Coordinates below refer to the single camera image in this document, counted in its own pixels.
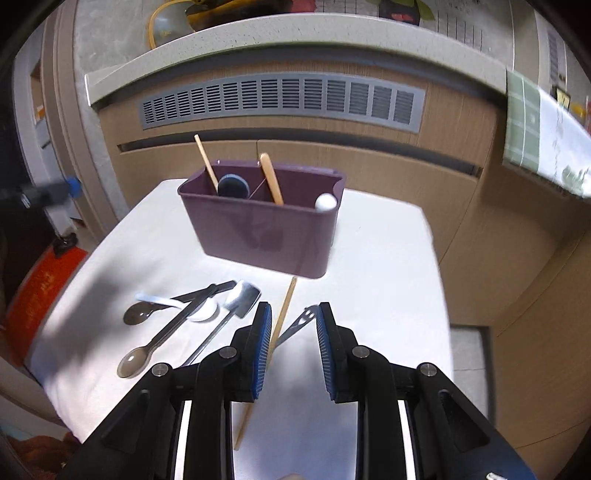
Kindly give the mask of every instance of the white table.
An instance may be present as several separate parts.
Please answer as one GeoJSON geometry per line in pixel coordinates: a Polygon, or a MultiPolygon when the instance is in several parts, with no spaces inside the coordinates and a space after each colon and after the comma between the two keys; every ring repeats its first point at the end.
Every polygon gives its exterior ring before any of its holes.
{"type": "MultiPolygon", "coordinates": [[[[162,182],[121,221],[76,274],[35,339],[28,365],[82,441],[141,377],[119,378],[121,358],[145,345],[175,314],[162,310],[140,325],[125,325],[123,313],[137,292],[172,297],[244,279],[261,289],[275,319],[281,308],[291,276],[206,256],[177,195],[181,183],[162,182]]],[[[345,190],[328,271],[318,280],[299,279],[284,329],[321,301],[330,302],[337,324],[353,329],[361,345],[409,367],[430,361],[452,378],[446,304],[420,208],[345,190]]],[[[255,310],[232,319],[199,359],[228,345],[255,310]]],[[[181,365],[218,321],[186,322],[154,352],[150,365],[181,365]]],[[[235,407],[236,424],[242,405],[235,407]]],[[[316,329],[306,326],[273,356],[235,452],[236,478],[275,480],[297,472],[307,480],[352,479],[355,445],[356,405],[330,401],[316,329]]]]}

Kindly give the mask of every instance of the wooden chopstick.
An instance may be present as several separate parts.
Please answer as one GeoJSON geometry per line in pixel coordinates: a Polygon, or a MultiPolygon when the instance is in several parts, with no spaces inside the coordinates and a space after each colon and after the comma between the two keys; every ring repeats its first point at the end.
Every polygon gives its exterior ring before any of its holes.
{"type": "Polygon", "coordinates": [[[201,158],[203,159],[203,163],[205,163],[205,168],[207,169],[207,173],[209,173],[209,178],[212,179],[213,186],[215,187],[215,189],[217,191],[217,177],[216,177],[215,173],[213,172],[212,165],[209,163],[209,158],[207,157],[207,154],[205,153],[205,148],[203,148],[203,144],[201,143],[201,139],[199,138],[199,135],[195,135],[195,142],[197,143],[199,151],[201,152],[201,158]]]}
{"type": "MultiPolygon", "coordinates": [[[[296,287],[297,277],[293,277],[291,279],[291,283],[289,288],[287,289],[287,294],[285,294],[285,299],[283,300],[283,306],[281,307],[281,311],[279,312],[279,316],[277,317],[277,322],[273,327],[273,334],[271,335],[271,341],[269,341],[269,354],[267,356],[267,369],[271,364],[271,357],[273,356],[273,351],[275,350],[275,346],[277,344],[277,340],[279,339],[279,334],[281,333],[281,329],[283,328],[283,322],[285,320],[285,315],[287,314],[287,309],[290,306],[291,297],[294,294],[294,289],[296,287]]],[[[254,408],[254,403],[249,403],[246,406],[246,410],[242,415],[242,420],[240,422],[240,428],[238,429],[238,435],[236,436],[236,442],[234,442],[234,450],[238,450],[240,448],[240,444],[242,443],[242,439],[244,438],[244,434],[246,432],[246,427],[248,426],[248,422],[252,416],[252,409],[254,408]]]]}

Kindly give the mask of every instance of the floor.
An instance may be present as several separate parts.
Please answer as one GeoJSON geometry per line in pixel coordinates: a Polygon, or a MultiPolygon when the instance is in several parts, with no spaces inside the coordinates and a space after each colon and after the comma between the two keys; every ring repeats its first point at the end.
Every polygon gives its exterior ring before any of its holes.
{"type": "Polygon", "coordinates": [[[483,333],[475,327],[452,327],[452,357],[454,382],[488,418],[490,388],[483,333]]]}

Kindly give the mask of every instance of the white ball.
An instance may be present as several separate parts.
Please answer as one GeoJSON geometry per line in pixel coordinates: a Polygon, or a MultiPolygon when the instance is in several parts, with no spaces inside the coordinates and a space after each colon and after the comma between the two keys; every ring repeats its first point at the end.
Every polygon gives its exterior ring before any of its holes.
{"type": "Polygon", "coordinates": [[[319,195],[314,204],[314,208],[317,212],[328,212],[335,208],[337,201],[334,195],[330,193],[323,193],[319,195]]]}

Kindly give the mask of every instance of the metal spoon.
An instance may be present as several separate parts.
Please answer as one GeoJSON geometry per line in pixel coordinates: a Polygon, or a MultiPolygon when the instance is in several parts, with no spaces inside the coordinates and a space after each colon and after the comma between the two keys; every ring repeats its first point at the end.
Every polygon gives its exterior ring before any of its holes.
{"type": "Polygon", "coordinates": [[[186,367],[187,365],[191,365],[199,354],[205,350],[205,347],[209,345],[209,343],[213,340],[213,338],[222,330],[225,324],[227,324],[230,319],[236,315],[243,319],[248,312],[250,312],[251,308],[254,306],[256,301],[260,298],[261,291],[256,288],[254,285],[245,282],[243,280],[239,281],[236,286],[232,289],[232,291],[228,294],[226,301],[223,304],[223,307],[228,311],[228,314],[224,317],[224,319],[213,329],[213,331],[209,334],[209,336],[197,347],[189,358],[181,365],[181,367],[186,367]]]}
{"type": "MultiPolygon", "coordinates": [[[[236,286],[236,282],[233,280],[227,281],[225,283],[220,283],[217,286],[216,291],[213,295],[217,295],[218,293],[222,293],[224,291],[228,291],[233,289],[236,286]]],[[[202,293],[204,290],[197,290],[192,291],[191,293],[185,293],[184,295],[179,295],[178,297],[173,297],[173,300],[182,301],[183,303],[187,303],[188,301],[192,301],[196,298],[197,295],[202,293]]],[[[123,322],[126,325],[139,325],[142,322],[148,320],[150,315],[152,315],[157,310],[164,310],[169,308],[166,305],[159,305],[155,303],[150,303],[147,301],[139,301],[138,303],[134,303],[131,307],[129,307],[125,313],[123,314],[123,322]]]]}
{"type": "Polygon", "coordinates": [[[168,322],[166,326],[148,342],[147,345],[134,348],[127,355],[125,355],[121,362],[119,362],[117,367],[117,375],[119,375],[121,378],[128,378],[133,377],[137,373],[141,372],[148,363],[152,352],[156,350],[164,341],[166,341],[166,339],[183,324],[189,315],[195,312],[195,310],[201,308],[209,296],[213,295],[216,290],[217,285],[213,283],[208,286],[208,288],[202,290],[201,293],[199,293],[195,299],[189,303],[189,305],[181,310],[181,312],[175,318],[168,322]]]}

